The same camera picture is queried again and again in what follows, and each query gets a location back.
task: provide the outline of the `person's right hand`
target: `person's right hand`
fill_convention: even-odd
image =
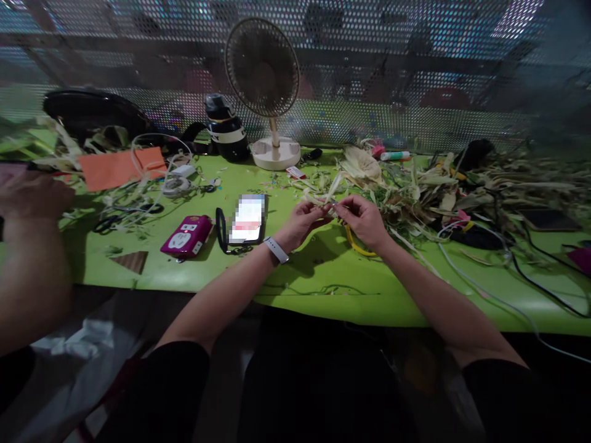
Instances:
[[[369,248],[378,246],[390,239],[386,232],[380,210],[372,202],[360,195],[351,195],[333,206],[334,211]]]
[[[25,171],[0,177],[0,216],[57,221],[70,206],[75,191],[49,174]]]

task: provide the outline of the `watch strap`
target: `watch strap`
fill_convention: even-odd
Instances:
[[[281,264],[289,261],[289,256],[285,253],[283,249],[281,249],[281,246],[279,246],[277,242],[273,240],[272,237],[265,238],[264,243],[268,246],[271,252],[273,252],[275,257],[277,257]]]

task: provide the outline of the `perforated metal screen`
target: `perforated metal screen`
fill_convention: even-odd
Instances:
[[[279,130],[303,144],[371,136],[434,151],[487,137],[586,152],[585,0],[0,0],[0,116],[26,121],[48,90],[86,86],[182,130],[221,92],[251,140],[267,136],[223,64],[247,17],[273,22],[295,48],[299,95]]]

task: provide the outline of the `pink power bank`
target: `pink power bank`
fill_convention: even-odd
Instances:
[[[188,260],[197,256],[213,224],[207,215],[189,215],[160,248],[160,252]]]

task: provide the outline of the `person's left hand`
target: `person's left hand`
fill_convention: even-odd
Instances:
[[[326,216],[330,209],[331,205],[329,204],[319,207],[312,202],[298,203],[291,212],[289,219],[273,236],[273,239],[285,253],[291,253],[304,243],[308,234],[314,229],[332,221],[331,218]]]

